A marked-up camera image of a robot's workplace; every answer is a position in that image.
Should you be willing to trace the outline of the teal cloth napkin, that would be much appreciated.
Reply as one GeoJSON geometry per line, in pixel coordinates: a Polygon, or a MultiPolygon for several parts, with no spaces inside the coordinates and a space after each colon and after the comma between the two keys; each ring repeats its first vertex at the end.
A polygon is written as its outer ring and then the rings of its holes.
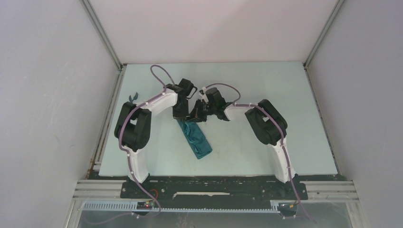
{"type": "Polygon", "coordinates": [[[178,120],[177,123],[198,160],[206,157],[212,152],[210,143],[197,123],[186,122],[183,120],[178,120]]]}

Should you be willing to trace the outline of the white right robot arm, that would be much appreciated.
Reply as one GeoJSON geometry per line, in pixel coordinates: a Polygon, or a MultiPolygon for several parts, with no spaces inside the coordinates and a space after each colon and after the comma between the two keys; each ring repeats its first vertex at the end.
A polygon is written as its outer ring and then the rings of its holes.
{"type": "Polygon", "coordinates": [[[245,117],[256,138],[262,144],[273,148],[275,177],[280,181],[276,186],[277,194],[284,199],[290,198],[296,191],[291,182],[296,172],[291,165],[286,144],[288,124],[273,104],[267,99],[257,104],[227,102],[215,87],[203,88],[199,95],[200,98],[196,100],[186,121],[205,122],[211,115],[227,122],[245,117]]]}

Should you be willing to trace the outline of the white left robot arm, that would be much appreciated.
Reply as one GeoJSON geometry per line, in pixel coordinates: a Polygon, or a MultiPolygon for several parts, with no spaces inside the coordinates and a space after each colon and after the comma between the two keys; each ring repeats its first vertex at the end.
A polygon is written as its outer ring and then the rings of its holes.
{"type": "Polygon", "coordinates": [[[167,84],[163,90],[149,100],[133,104],[126,102],[120,111],[114,135],[119,148],[127,153],[129,178],[134,182],[132,192],[139,198],[148,196],[150,184],[144,148],[151,136],[152,118],[166,109],[172,109],[175,120],[190,119],[189,100],[198,88],[187,79],[179,84],[167,84]]]}

